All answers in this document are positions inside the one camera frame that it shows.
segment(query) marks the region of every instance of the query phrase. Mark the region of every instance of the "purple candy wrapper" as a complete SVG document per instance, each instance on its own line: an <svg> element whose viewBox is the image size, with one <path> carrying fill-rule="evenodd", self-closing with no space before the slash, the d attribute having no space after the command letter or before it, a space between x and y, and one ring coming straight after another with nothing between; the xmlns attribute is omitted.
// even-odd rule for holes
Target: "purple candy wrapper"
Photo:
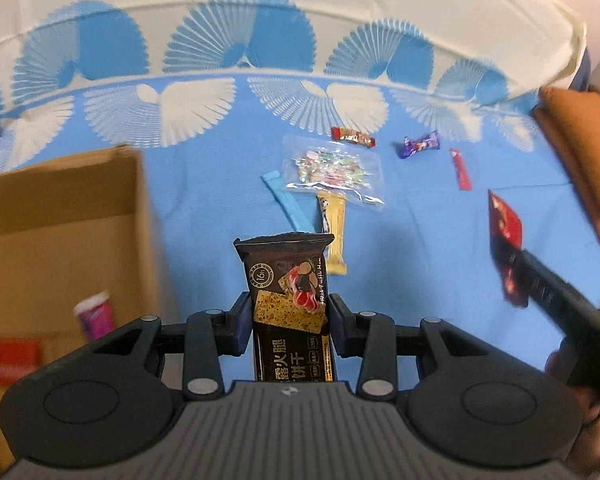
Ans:
<svg viewBox="0 0 600 480"><path fill-rule="evenodd" d="M409 137L404 138L404 146L400 158L408 158L414 153L422 150L439 150L440 140L438 139L438 131L434 130L430 134L425 135L419 140L411 140Z"/></svg>

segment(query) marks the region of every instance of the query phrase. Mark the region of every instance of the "clear plastic bag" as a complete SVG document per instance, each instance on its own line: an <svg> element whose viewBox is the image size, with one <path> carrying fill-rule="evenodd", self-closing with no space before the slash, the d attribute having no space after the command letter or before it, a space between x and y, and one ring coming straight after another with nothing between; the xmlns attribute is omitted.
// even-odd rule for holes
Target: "clear plastic bag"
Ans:
<svg viewBox="0 0 600 480"><path fill-rule="evenodd" d="M328 191L350 202L384 205L380 157L368 148L331 140L285 136L282 178L295 191Z"/></svg>

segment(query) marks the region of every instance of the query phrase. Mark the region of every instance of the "yellow snack bar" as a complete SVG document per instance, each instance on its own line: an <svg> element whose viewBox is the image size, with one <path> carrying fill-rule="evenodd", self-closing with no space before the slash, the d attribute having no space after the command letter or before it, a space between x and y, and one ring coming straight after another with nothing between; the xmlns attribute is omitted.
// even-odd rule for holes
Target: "yellow snack bar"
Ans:
<svg viewBox="0 0 600 480"><path fill-rule="evenodd" d="M327 273L346 274L347 265L342 257L346 201L341 195L320 192L318 193L318 202L322 213L322 231L334 236L333 243L327 247Z"/></svg>

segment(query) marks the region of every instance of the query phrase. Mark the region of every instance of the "red candy wrapper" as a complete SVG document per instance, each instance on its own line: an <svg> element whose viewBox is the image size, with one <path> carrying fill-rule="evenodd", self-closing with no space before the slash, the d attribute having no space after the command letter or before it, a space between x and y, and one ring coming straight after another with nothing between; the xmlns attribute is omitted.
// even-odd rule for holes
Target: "red candy wrapper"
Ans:
<svg viewBox="0 0 600 480"><path fill-rule="evenodd" d="M454 162L454 166L456 167L456 177L458 178L458 187L462 191L471 191L473 186L471 185L471 180L469 179L469 173L466 170L466 166L464 165L464 160L462 160L462 153L459 150L450 149L449 153L451 153L451 159Z"/></svg>
<svg viewBox="0 0 600 480"><path fill-rule="evenodd" d="M108 292L82 300L74 307L74 316L80 319L84 335L89 341L95 341L116 329Z"/></svg>
<svg viewBox="0 0 600 480"><path fill-rule="evenodd" d="M0 388L8 388L17 380L40 368L42 352L38 339L0 337Z"/></svg>
<svg viewBox="0 0 600 480"><path fill-rule="evenodd" d="M522 222L510 206L496 194L489 192L489 234L491 239L504 238L514 249L522 249ZM502 279L502 290L507 301L515 306L527 306L528 297L523 294L513 277L513 269L507 262L494 258Z"/></svg>
<svg viewBox="0 0 600 480"><path fill-rule="evenodd" d="M370 135L357 130L349 130L348 128L339 128L337 126L332 126L331 128L331 139L346 140L353 144L361 144L368 148L372 148L376 145L376 140Z"/></svg>

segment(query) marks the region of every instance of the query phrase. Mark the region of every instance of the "brown pillow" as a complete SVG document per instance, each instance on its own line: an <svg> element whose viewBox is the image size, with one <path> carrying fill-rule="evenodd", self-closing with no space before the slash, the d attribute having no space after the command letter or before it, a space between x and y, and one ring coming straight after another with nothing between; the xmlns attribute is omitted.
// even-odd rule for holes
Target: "brown pillow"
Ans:
<svg viewBox="0 0 600 480"><path fill-rule="evenodd" d="M574 151L600 208L600 95L542 88L540 95L566 142Z"/></svg>
<svg viewBox="0 0 600 480"><path fill-rule="evenodd" d="M591 223L596 229L600 240L600 208L596 202L593 191L586 179L580 161L575 151L571 148L564 135L561 133L556 121L546 110L536 107L533 116L538 122L540 129L549 143L554 147L555 152L562 161L564 169L567 171L573 182L582 205L589 215Z"/></svg>

